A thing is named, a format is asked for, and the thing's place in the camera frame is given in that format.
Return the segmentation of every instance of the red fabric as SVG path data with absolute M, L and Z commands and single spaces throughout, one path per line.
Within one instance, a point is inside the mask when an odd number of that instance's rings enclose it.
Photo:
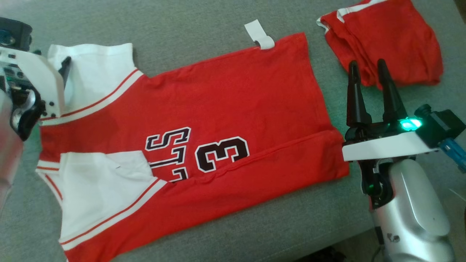
M 147 137 L 183 127 L 191 128 L 186 143 L 173 145 L 172 139 L 166 148 L 145 150 Z M 249 156 L 200 170 L 196 149 L 233 137 L 247 141 Z M 42 126 L 41 140 L 40 159 L 54 162 L 62 152 L 135 150 L 154 162 L 173 158 L 171 150 L 186 145 L 184 163 L 152 171 L 171 180 L 172 170 L 184 166 L 189 179 L 169 183 L 129 217 L 65 251 L 70 262 L 106 262 L 164 235 L 349 173 L 343 138 L 330 123 L 302 33 L 270 50 L 249 48 L 142 76 L 98 112 Z
M 440 82 L 443 63 L 439 43 L 411 1 L 383 1 L 343 19 L 344 23 L 339 21 L 336 12 L 322 17 L 332 28 L 326 39 L 347 71 L 349 62 L 357 60 L 364 85 L 381 88 L 377 81 L 380 58 L 385 59 L 399 86 Z

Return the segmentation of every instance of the red stripe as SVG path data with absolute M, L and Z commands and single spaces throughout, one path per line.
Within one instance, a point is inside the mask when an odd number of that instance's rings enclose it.
M 128 209 L 132 208 L 139 200 L 141 200 L 141 198 L 147 193 L 147 191 L 149 191 L 149 190 L 155 185 L 155 183 L 157 183 L 157 181 L 159 181 L 159 179 L 155 180 L 154 183 L 152 183 L 148 188 L 146 188 L 146 190 L 144 190 L 144 192 L 143 192 L 143 193 L 136 199 L 136 201 L 134 201 L 129 207 L 127 207 L 127 208 L 125 208 L 124 210 L 122 210 L 122 211 L 116 213 L 115 215 L 113 215 L 113 216 L 107 218 L 106 220 L 100 222 L 98 225 L 94 226 L 93 228 L 89 229 L 88 231 L 86 231 L 86 232 L 84 232 L 84 233 L 82 233 L 82 234 L 80 234 L 80 235 L 78 235 L 78 236 L 76 236 L 76 237 L 74 237 L 74 238 L 72 238 L 72 239 L 70 239 L 70 240 L 68 240 L 68 241 L 62 242 L 62 243 L 60 243 L 60 244 L 61 244 L 61 245 L 68 244 L 68 243 L 70 243 L 71 241 L 73 241 L 73 240 L 75 240 L 75 239 L 77 239 L 77 238 L 79 238 L 79 237 L 82 237 L 83 235 L 85 235 L 85 234 L 91 232 L 92 230 L 96 229 L 97 227 L 101 226 L 102 224 L 106 223 L 107 221 L 111 220 L 112 218 L 118 216 L 119 214 L 121 214 L 121 213 L 123 213 L 123 212 L 126 212 Z
M 44 169 L 44 170 L 51 170 L 51 171 L 58 171 L 60 170 L 59 168 L 54 168 L 54 167 L 43 167 L 43 166 L 37 166 L 38 169 Z
M 52 181 L 52 179 L 51 179 L 47 174 L 45 174 L 45 178 L 47 178 L 47 180 L 48 180 L 48 181 L 52 184 L 52 186 L 55 188 L 55 190 L 57 191 L 58 196 L 60 197 L 60 199 L 63 200 L 62 193 L 60 193 L 60 190 L 58 190 L 57 186 L 56 186 L 55 183 Z
M 93 103 L 93 104 L 91 104 L 91 105 L 88 105 L 88 106 L 86 106 L 86 107 L 84 107 L 84 108 L 81 108 L 81 109 L 79 109 L 79 110 L 76 110 L 76 111 L 73 111 L 73 112 L 70 112 L 70 113 L 63 114 L 61 117 L 67 117 L 67 116 L 70 116 L 70 115 L 74 115 L 74 114 L 79 113 L 79 112 L 81 112 L 81 111 L 84 111 L 84 110 L 86 110 L 86 109 L 88 109 L 88 108 L 91 108 L 91 107 L 97 105 L 98 103 L 101 103 L 103 100 L 109 98 L 109 97 L 110 97 L 111 95 L 113 95 L 118 89 L 120 89 L 120 87 L 128 80 L 128 78 L 130 78 L 134 73 L 136 73 L 136 71 L 138 71 L 138 69 L 134 69 L 134 71 L 132 71 L 131 74 L 129 74 L 129 75 L 118 85 L 118 87 L 117 87 L 115 90 L 113 90 L 110 94 L 108 94 L 106 97 L 100 99 L 99 101 L 97 101 L 97 102 L 95 102 L 95 103 Z M 42 118 L 42 121 L 47 121 L 47 120 L 50 120 L 50 119 L 55 119 L 55 117 L 46 117 L 46 118 Z

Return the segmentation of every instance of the gray couch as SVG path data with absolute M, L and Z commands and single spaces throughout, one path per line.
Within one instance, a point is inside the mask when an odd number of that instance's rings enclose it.
M 466 27 L 453 0 L 413 0 L 437 34 L 445 73 L 436 87 L 400 90 L 407 110 L 429 103 L 466 119 Z M 346 131 L 347 76 L 315 24 L 322 14 L 356 0 L 2 0 L 0 15 L 30 24 L 33 48 L 51 43 L 116 45 L 132 42 L 136 65 L 149 76 L 253 46 L 243 24 L 259 19 L 275 40 L 304 31 L 310 60 L 333 124 Z M 382 94 L 363 90 L 373 117 Z M 466 145 L 466 136 L 459 138 Z M 61 210 L 34 173 L 38 130 L 26 142 L 14 192 L 0 218 L 0 261 L 64 262 L 57 239 Z M 443 154 L 419 157 L 442 198 L 466 179 Z M 373 225 L 356 164 L 344 179 L 291 193 L 265 204 L 164 237 L 115 261 L 291 261 Z

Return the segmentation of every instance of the blue connector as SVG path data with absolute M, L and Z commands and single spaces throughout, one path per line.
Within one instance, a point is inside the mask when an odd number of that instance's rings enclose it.
M 466 173 L 466 152 L 455 140 L 447 138 L 440 142 L 439 147 L 447 156 L 455 161 L 463 173 Z

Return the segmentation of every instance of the black cable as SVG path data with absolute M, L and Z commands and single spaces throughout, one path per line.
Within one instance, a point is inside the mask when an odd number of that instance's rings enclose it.
M 380 250 L 382 250 L 382 247 L 378 247 L 377 250 L 375 251 L 374 255 L 372 256 L 372 259 L 370 260 L 370 262 L 374 262 L 378 253 L 380 252 Z

